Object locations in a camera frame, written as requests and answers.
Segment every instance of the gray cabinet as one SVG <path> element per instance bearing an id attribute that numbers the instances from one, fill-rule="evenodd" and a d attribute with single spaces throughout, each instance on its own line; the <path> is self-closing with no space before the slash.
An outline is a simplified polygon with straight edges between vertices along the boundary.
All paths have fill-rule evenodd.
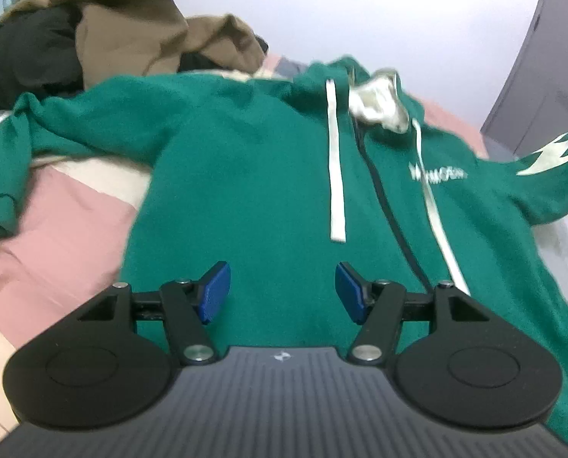
<path id="1" fill-rule="evenodd" d="M 568 0 L 539 0 L 481 132 L 519 156 L 568 131 Z"/>

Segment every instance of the white logo print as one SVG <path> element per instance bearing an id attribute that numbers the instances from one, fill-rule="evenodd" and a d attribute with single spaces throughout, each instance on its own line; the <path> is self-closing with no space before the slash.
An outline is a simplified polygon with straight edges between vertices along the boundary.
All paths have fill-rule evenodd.
<path id="1" fill-rule="evenodd" d="M 550 168 L 555 168 L 568 162 L 568 155 L 565 157 L 562 156 L 568 149 L 568 139 L 558 143 L 565 135 L 566 133 L 556 137 L 547 146 L 536 150 L 535 153 L 540 153 L 539 157 L 528 168 L 520 170 L 517 175 L 531 176 L 533 174 L 540 174 Z"/>
<path id="2" fill-rule="evenodd" d="M 292 355 L 290 353 L 286 353 L 285 351 L 280 351 L 279 353 L 274 355 L 274 358 L 277 361 L 286 361 L 286 360 L 290 360 L 292 358 Z"/>
<path id="3" fill-rule="evenodd" d="M 409 171 L 413 180 L 419 181 L 422 178 L 422 171 L 417 163 L 415 165 L 410 163 Z M 439 184 L 450 179 L 466 179 L 467 177 L 468 174 L 459 167 L 447 166 L 426 171 L 426 178 L 430 184 Z"/>

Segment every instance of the white drawstring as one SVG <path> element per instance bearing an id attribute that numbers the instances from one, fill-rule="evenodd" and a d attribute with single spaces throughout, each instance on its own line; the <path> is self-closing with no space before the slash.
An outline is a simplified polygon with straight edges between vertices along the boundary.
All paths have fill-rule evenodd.
<path id="1" fill-rule="evenodd" d="M 339 125 L 335 81 L 326 82 L 327 114 L 329 118 L 329 178 L 331 179 L 331 240 L 346 242 L 346 211 L 343 202 L 343 180 L 339 160 Z"/>
<path id="2" fill-rule="evenodd" d="M 454 285 L 470 295 L 468 292 L 468 287 L 466 286 L 466 281 L 464 276 L 460 271 L 454 252 L 451 250 L 450 243 L 447 241 L 447 236 L 445 235 L 445 230 L 443 229 L 443 224 L 441 223 L 441 217 L 439 216 L 439 210 L 437 209 L 437 203 L 432 194 L 431 185 L 426 177 L 426 170 L 424 169 L 424 160 L 422 159 L 422 130 L 420 129 L 420 123 L 413 119 L 411 121 L 413 127 L 415 128 L 415 149 L 418 153 L 418 160 L 420 162 L 421 171 L 421 181 L 422 181 L 422 192 L 424 193 L 424 203 L 426 204 L 426 212 L 428 213 L 428 221 L 431 225 L 432 233 L 437 240 L 437 244 L 441 249 L 441 254 L 445 259 L 448 270 L 450 270 L 450 275 L 454 281 Z"/>

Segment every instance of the black circular base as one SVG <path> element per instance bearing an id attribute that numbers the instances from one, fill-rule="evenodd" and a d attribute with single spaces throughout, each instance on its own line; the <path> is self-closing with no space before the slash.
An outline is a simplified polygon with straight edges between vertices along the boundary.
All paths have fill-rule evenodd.
<path id="1" fill-rule="evenodd" d="M 171 376 L 152 342 L 109 323 L 48 330 L 8 361 L 3 385 L 17 417 L 43 427 L 96 429 L 152 405 Z"/>
<path id="2" fill-rule="evenodd" d="M 504 333 L 510 342 L 487 329 L 478 339 L 437 331 L 400 354 L 396 382 L 418 408 L 458 426 L 488 430 L 543 421 L 560 392 L 560 367 L 531 339 Z"/>

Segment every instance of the metal screw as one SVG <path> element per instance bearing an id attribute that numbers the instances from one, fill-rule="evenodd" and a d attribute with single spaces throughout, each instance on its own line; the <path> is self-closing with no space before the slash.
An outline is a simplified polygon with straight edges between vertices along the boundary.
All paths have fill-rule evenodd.
<path id="1" fill-rule="evenodd" d="M 361 344 L 352 349 L 352 356 L 361 361 L 373 361 L 382 356 L 382 350 L 372 344 Z"/>
<path id="2" fill-rule="evenodd" d="M 206 361 L 214 356 L 214 350 L 204 344 L 192 344 L 185 348 L 184 356 L 192 361 Z"/>

